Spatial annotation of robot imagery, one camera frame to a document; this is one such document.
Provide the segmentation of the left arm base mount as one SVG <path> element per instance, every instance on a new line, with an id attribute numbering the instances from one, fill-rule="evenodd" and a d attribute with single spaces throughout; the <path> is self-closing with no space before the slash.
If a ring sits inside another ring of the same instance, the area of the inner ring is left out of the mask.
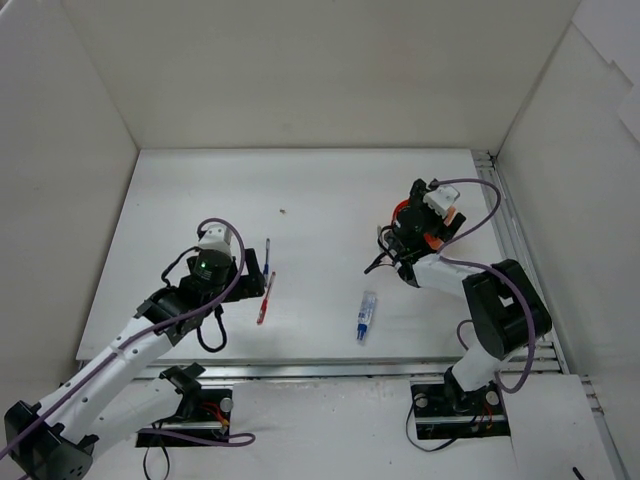
<path id="1" fill-rule="evenodd" d="M 232 389 L 230 387 L 207 387 L 200 393 L 195 409 L 185 418 L 171 417 L 154 424 L 163 430 L 200 440 L 228 443 L 230 433 L 231 410 L 233 408 Z M 138 434 L 136 448 L 192 448 L 202 444 L 188 439 L 168 435 Z"/>

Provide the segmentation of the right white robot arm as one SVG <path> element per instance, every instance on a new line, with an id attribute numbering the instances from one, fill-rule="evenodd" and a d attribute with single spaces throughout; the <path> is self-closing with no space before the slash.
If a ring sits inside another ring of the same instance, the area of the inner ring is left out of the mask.
<path id="1" fill-rule="evenodd" d="M 518 261 L 483 264 L 446 256 L 448 247 L 477 230 L 463 227 L 466 217 L 455 207 L 459 183 L 415 180 L 377 243 L 380 256 L 409 286 L 466 300 L 475 341 L 445 372 L 442 388 L 445 405 L 465 412 L 490 384 L 507 394 L 522 389 L 536 342 L 550 332 L 552 319 Z"/>

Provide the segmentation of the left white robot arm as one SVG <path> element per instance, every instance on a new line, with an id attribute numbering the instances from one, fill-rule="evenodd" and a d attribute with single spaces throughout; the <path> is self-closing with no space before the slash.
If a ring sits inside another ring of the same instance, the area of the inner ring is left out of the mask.
<path id="1" fill-rule="evenodd" d="M 192 247 L 189 273 L 140 305 L 125 329 L 89 364 L 34 405 L 19 401 L 4 415 L 9 456 L 32 479 L 81 479 L 108 450 L 156 422 L 187 420 L 199 409 L 204 369 L 162 371 L 139 390 L 130 382 L 225 302 L 259 298 L 265 280 L 253 249 L 242 264 L 227 251 Z"/>

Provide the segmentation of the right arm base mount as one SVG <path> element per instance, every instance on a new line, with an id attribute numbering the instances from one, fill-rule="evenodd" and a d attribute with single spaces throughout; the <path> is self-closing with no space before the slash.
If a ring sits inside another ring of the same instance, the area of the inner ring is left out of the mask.
<path id="1" fill-rule="evenodd" d="M 511 435 L 502 397 L 494 382 L 470 393 L 459 405 L 446 394 L 443 383 L 412 384 L 411 399 L 409 425 L 418 440 L 449 441 Z"/>

